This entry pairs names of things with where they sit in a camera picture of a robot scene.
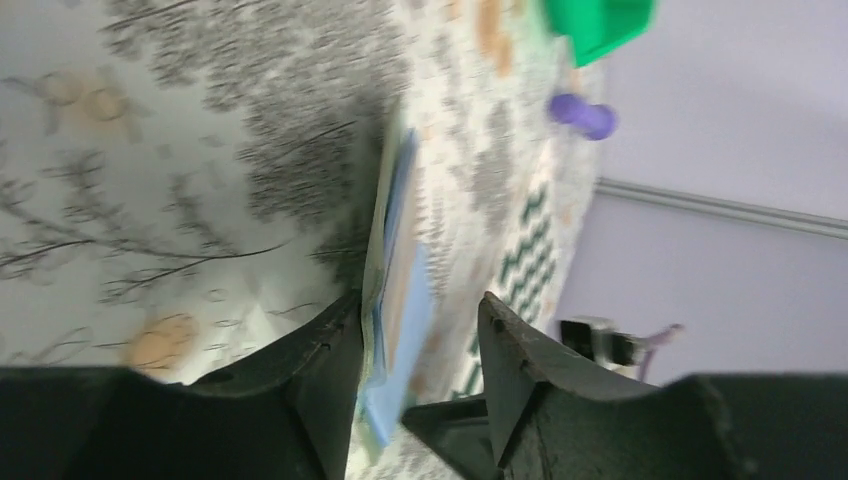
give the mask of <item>green toy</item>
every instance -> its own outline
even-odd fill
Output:
[[[654,0],[545,0],[555,33],[571,37],[574,63],[583,67],[648,29]]]

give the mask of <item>wall molding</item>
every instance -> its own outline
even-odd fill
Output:
[[[603,177],[598,180],[595,192],[624,200],[848,240],[848,221],[836,218],[692,195]]]

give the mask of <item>blue book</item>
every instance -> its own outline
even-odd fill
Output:
[[[430,330],[433,297],[428,252],[415,238],[414,163],[418,140],[409,132],[392,176],[384,230],[386,275],[375,319],[375,362],[360,396],[360,431],[372,460],[385,448],[407,406],[407,390]]]

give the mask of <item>purple toy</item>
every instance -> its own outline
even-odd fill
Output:
[[[573,125],[589,140],[603,140],[615,131],[615,112],[606,105],[589,105],[572,93],[556,95],[551,100],[551,116],[557,123]]]

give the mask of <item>lavender wall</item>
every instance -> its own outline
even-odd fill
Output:
[[[648,380],[695,371],[848,370],[844,241],[596,196],[558,315],[687,332]]]
[[[613,54],[603,174],[848,219],[848,1],[657,3]]]

